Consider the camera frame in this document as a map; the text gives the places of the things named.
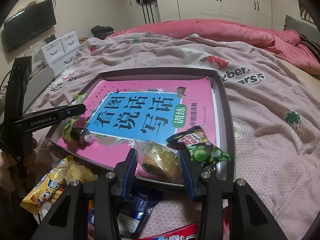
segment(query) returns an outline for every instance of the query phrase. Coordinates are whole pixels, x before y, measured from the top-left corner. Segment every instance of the pink blanket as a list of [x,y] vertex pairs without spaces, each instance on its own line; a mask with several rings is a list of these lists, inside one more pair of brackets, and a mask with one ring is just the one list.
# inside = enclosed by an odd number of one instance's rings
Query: pink blanket
[[267,30],[223,20],[181,20],[148,24],[114,33],[115,37],[127,33],[151,32],[163,34],[177,40],[197,33],[200,37],[214,41],[243,41],[255,47],[270,51],[309,74],[320,74],[320,64],[311,51],[300,44],[296,31]]

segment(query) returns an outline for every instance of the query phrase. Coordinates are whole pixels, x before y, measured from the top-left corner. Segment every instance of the tray rim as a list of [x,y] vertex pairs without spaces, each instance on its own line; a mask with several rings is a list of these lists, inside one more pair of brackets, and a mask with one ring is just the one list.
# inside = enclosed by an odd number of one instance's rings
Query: tray rim
[[[172,80],[177,80],[176,76],[181,76],[182,80],[185,79],[183,77],[186,77],[186,76],[194,77],[192,79],[199,79],[204,77],[210,78],[211,87],[216,96],[218,115],[220,111],[222,111],[222,114],[219,115],[220,147],[226,150],[226,152],[228,152],[230,156],[234,159],[233,162],[227,163],[227,174],[225,176],[225,180],[233,182],[235,180],[235,174],[236,174],[236,165],[235,165],[236,164],[236,154],[235,154],[236,147],[235,147],[235,139],[234,139],[234,132],[233,132],[232,115],[231,115],[230,106],[229,106],[229,102],[228,102],[228,98],[227,98],[227,94],[226,94],[223,82],[217,71],[213,69],[190,68],[190,67],[146,67],[146,68],[127,68],[127,69],[110,70],[110,71],[97,74],[97,76],[94,77],[78,94],[81,95],[81,94],[87,93],[89,95],[100,80],[106,80],[110,78],[120,78],[122,80],[138,80],[139,78],[137,76],[152,76],[152,75],[156,75],[156,77],[159,77],[157,78],[157,80],[166,79],[166,78],[161,78],[161,76],[163,75],[175,75],[175,78],[173,78]],[[113,170],[113,168],[111,167],[89,160],[83,156],[73,153],[61,147],[60,145],[56,144],[56,142],[52,140],[52,136],[54,135],[55,131],[57,130],[60,124],[53,125],[48,131],[47,135],[45,136],[50,142],[52,142],[59,148],[63,149],[64,151],[86,162],[89,162],[90,164],[94,164],[102,168],[103,170],[106,170],[106,171]],[[163,186],[176,187],[176,188],[184,187],[184,185],[182,184],[173,184],[168,182],[156,181],[156,180],[146,179],[146,178],[137,177],[137,176],[136,178],[142,181],[154,183],[156,185],[163,185]]]

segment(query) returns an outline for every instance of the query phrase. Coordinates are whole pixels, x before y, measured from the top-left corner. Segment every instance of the plastic bag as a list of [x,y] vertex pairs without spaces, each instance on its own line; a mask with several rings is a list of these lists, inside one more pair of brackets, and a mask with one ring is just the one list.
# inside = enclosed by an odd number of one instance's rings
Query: plastic bag
[[86,166],[83,166],[76,161],[70,161],[62,166],[62,176],[69,184],[72,180],[78,179],[82,183],[97,180],[97,176]]
[[135,140],[134,145],[138,162],[146,172],[175,182],[180,175],[178,151],[149,140]]

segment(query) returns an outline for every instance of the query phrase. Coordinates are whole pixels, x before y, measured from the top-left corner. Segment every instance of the strawberry print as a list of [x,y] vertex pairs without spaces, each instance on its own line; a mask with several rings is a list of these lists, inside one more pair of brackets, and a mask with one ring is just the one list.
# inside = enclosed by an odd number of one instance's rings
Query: strawberry print
[[187,37],[186,40],[198,42],[198,38],[194,34],[192,34],[189,37]]
[[98,48],[97,48],[97,45],[91,44],[91,46],[90,46],[90,54],[92,54],[93,52],[95,52],[97,49],[98,49]]
[[286,113],[286,117],[284,121],[290,125],[290,127],[294,130],[294,132],[299,136],[302,137],[304,126],[301,120],[300,114],[292,110],[290,113]]
[[212,55],[202,58],[200,61],[201,62],[208,61],[210,65],[212,65],[215,62],[217,63],[219,70],[226,68],[229,64],[229,62],[225,61],[224,59],[217,56],[212,56]]

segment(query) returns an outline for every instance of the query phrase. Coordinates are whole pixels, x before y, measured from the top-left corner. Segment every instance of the green label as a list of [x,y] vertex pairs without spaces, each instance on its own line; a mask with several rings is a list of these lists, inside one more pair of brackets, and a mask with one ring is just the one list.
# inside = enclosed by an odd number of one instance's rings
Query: green label
[[172,120],[172,125],[175,128],[182,128],[186,124],[186,116],[187,116],[187,106],[185,105],[177,105],[174,110],[174,116]]

